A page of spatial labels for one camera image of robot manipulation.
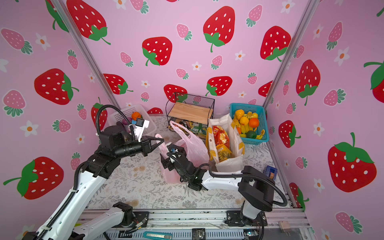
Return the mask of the yellow mango gummy bag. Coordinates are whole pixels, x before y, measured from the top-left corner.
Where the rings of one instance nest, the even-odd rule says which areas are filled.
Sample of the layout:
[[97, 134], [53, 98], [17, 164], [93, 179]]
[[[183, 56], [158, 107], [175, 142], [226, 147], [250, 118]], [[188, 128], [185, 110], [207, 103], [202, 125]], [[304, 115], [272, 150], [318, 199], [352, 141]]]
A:
[[225, 144], [217, 145], [216, 149], [218, 152], [219, 162], [223, 162], [234, 157], [232, 151]]

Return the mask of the white canvas tote bag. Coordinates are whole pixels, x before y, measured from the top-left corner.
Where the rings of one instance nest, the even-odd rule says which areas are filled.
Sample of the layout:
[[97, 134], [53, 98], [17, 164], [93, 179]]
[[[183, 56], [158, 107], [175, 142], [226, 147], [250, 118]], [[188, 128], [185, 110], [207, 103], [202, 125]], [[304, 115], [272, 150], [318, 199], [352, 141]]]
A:
[[239, 129], [240, 123], [229, 114], [209, 119], [206, 146], [210, 162], [218, 172], [236, 172], [244, 168], [245, 144]]

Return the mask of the red chips bag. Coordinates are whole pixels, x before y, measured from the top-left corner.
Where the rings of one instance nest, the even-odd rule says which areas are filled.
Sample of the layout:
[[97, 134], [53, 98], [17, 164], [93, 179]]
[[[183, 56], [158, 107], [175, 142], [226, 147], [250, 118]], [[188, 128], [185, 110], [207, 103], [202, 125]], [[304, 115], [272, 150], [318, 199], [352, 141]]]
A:
[[221, 126], [213, 126], [213, 134], [216, 146], [225, 144], [228, 148], [230, 148], [229, 135]]

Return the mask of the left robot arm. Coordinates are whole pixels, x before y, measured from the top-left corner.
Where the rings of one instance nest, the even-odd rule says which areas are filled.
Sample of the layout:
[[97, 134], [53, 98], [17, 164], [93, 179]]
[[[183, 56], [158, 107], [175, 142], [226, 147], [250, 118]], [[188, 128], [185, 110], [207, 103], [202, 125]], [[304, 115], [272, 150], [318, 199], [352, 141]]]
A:
[[101, 130], [100, 116], [106, 108], [116, 110], [127, 119], [126, 115], [113, 105], [104, 105], [99, 109], [96, 115], [99, 147], [87, 161], [77, 167], [73, 187], [55, 212], [36, 232], [27, 232], [23, 237], [25, 240], [94, 240], [108, 229], [127, 222], [131, 217], [131, 206], [117, 203], [103, 216], [82, 226], [75, 226], [91, 198], [120, 165], [122, 158], [137, 154], [146, 157], [164, 143], [162, 138], [143, 135], [148, 126], [145, 120], [139, 120], [138, 126], [129, 124], [129, 132], [123, 123]]

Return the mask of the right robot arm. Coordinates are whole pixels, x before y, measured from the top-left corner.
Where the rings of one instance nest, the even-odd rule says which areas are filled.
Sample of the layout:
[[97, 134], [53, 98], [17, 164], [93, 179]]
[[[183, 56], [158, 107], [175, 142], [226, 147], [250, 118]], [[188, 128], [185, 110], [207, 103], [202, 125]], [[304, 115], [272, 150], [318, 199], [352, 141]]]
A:
[[241, 208], [243, 220], [253, 221], [271, 212], [273, 206], [286, 207], [288, 200], [274, 180], [251, 166], [232, 173], [214, 172], [210, 164], [195, 167], [187, 159], [184, 148], [174, 144], [166, 146], [166, 157], [161, 157], [163, 168], [175, 170], [182, 183], [194, 191], [227, 190], [239, 192], [245, 202]]

